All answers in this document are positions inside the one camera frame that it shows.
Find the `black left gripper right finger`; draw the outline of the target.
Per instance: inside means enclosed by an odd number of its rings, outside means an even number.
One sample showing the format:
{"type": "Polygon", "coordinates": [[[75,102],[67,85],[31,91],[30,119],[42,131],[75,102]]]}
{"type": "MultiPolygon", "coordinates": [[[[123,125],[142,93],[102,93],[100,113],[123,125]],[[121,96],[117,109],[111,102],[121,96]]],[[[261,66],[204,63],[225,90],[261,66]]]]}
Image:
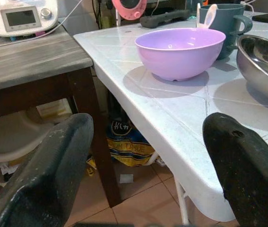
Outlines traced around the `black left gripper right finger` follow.
{"type": "Polygon", "coordinates": [[[268,227],[268,144],[218,112],[205,118],[203,140],[239,225],[268,227]]]}

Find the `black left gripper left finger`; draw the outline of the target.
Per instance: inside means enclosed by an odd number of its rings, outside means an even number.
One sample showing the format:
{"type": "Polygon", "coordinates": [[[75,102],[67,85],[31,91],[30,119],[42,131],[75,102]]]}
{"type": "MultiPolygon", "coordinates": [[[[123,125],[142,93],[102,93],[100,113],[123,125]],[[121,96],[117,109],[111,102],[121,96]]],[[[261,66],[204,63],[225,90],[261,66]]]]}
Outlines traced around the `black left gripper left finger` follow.
{"type": "Polygon", "coordinates": [[[84,175],[94,134],[78,113],[54,126],[0,192],[0,227],[62,227],[84,175]]]}

